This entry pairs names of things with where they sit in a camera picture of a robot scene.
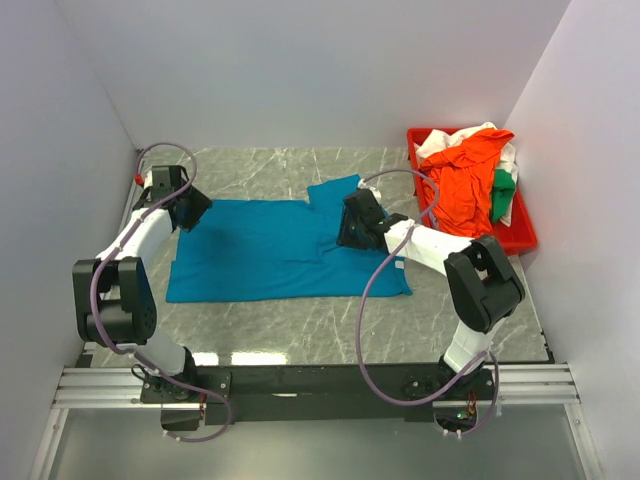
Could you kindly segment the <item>blue t shirt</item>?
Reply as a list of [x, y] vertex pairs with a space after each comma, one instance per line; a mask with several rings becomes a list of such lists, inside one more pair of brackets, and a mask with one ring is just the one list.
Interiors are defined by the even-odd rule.
[[[215, 200], [179, 236], [167, 302], [361, 295], [386, 255], [337, 245], [343, 199], [359, 181], [351, 175], [312, 185], [305, 200]], [[389, 264], [369, 295], [410, 292], [404, 270]]]

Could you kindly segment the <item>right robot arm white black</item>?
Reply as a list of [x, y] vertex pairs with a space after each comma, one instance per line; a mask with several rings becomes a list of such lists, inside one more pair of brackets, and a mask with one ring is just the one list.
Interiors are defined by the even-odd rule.
[[386, 255], [364, 287], [357, 326], [377, 277], [392, 261], [409, 259], [446, 278], [458, 324], [438, 362], [439, 387], [449, 398], [464, 397], [503, 320], [525, 298], [525, 288], [500, 242], [491, 235], [455, 236], [405, 215], [388, 214], [371, 190], [358, 188], [343, 200], [338, 244]]

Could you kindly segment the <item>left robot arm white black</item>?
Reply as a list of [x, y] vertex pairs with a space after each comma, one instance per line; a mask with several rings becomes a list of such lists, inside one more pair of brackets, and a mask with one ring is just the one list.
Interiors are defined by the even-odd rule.
[[73, 266], [77, 331], [85, 342], [144, 358], [149, 376], [165, 373], [166, 392], [186, 402], [199, 392], [200, 378], [191, 352], [157, 326], [146, 266], [175, 230], [192, 231], [212, 201], [180, 165], [153, 167], [136, 182], [142, 193], [124, 230], [95, 258]]

